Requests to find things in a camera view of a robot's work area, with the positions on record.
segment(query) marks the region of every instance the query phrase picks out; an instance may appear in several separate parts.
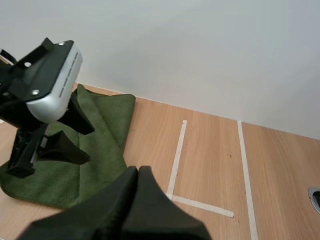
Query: white tape line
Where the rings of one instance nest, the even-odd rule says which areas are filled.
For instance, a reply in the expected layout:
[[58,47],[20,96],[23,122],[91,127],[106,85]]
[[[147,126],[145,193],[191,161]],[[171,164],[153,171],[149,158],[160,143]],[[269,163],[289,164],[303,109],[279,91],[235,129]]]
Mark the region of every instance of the white tape line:
[[245,194],[246,195],[246,204],[248,207],[251,240],[258,240],[256,218],[255,218],[255,211],[254,211],[254,203],[252,201],[252,193],[251,193],[251,186],[250,186],[250,177],[249,177],[249,170],[248,170],[246,147],[245,147],[244,134],[242,132],[242,122],[241,121],[238,121],[238,133],[239,133],[239,140],[240,140],[242,168],[243,168],[244,186],[245,186],[245,193],[246,193]]
[[176,146],[176,151],[175,151],[175,156],[174,156],[174,161],[173,161],[173,166],[172,166],[172,171],[171,171],[171,176],[170,176],[168,191],[167,191],[167,196],[170,200],[172,200],[172,195],[174,194],[176,177],[177,177],[177,172],[179,167],[179,160],[180,160],[182,145],[184,144],[186,127],[187,127],[187,120],[183,120],[180,136],[178,140],[178,145]]
[[204,210],[208,210],[208,211],[211,211],[211,212],[214,212],[217,214],[222,214],[222,215],[225,215],[229,218],[234,217],[234,213],[232,211],[229,211],[229,210],[217,207],[217,206],[212,206],[209,204],[205,204],[205,203],[198,202],[198,201],[193,201],[193,200],[190,200],[190,199],[187,199],[184,197],[180,197],[180,196],[175,196],[175,195],[172,196],[172,200],[179,202],[179,203],[182,203],[182,204],[190,205],[190,206],[193,206],[193,207],[196,207],[199,209],[204,209]]

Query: black bracket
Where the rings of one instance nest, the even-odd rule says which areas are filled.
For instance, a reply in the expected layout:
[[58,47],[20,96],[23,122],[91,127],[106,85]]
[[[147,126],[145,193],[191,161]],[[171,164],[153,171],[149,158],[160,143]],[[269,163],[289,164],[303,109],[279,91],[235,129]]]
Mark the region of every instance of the black bracket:
[[16,131],[8,174],[22,179],[32,175],[35,172],[35,160],[55,160],[77,165],[90,160],[90,156],[75,146],[63,131],[45,136],[47,127],[47,124],[42,124],[35,131]]

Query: wooden surface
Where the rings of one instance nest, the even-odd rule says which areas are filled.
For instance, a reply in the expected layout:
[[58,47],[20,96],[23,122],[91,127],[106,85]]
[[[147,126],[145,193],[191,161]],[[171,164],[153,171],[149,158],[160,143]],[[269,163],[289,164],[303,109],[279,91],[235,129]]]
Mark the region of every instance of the wooden surface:
[[250,239],[237,121],[200,112],[187,120],[173,194],[234,213],[183,207],[205,220],[213,239]]
[[[249,240],[236,121],[137,98],[124,151],[127,165],[151,166],[166,192],[183,120],[187,126],[174,195],[227,209],[234,218],[175,204],[202,220],[215,240]],[[10,157],[15,131],[0,124],[0,164]],[[308,197],[308,187],[320,188],[320,141],[245,123],[243,134],[259,239],[320,239],[320,214]],[[0,238],[13,240],[32,221],[59,211],[0,191]]]
[[318,240],[320,214],[308,188],[320,188],[320,141],[242,124],[259,240]]

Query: green cloth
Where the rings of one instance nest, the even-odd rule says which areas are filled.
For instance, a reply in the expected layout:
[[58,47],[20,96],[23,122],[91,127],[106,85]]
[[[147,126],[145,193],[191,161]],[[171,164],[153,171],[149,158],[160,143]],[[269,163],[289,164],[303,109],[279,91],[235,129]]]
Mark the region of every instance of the green cloth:
[[12,198],[56,208],[70,208],[81,203],[112,183],[127,168],[123,152],[136,98],[130,94],[102,95],[78,85],[79,104],[95,131],[82,135],[56,122],[49,125],[47,135],[61,130],[90,162],[76,165],[60,161],[36,161],[35,173],[20,179],[0,167],[0,185]]

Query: screw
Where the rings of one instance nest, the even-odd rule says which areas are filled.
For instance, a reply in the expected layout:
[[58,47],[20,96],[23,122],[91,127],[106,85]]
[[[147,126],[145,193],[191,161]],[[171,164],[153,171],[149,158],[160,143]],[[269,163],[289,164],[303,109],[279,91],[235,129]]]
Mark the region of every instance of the screw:
[[31,91],[31,95],[32,95],[32,96],[38,95],[39,92],[40,92],[40,91],[39,91],[38,89],[32,90],[32,91]]

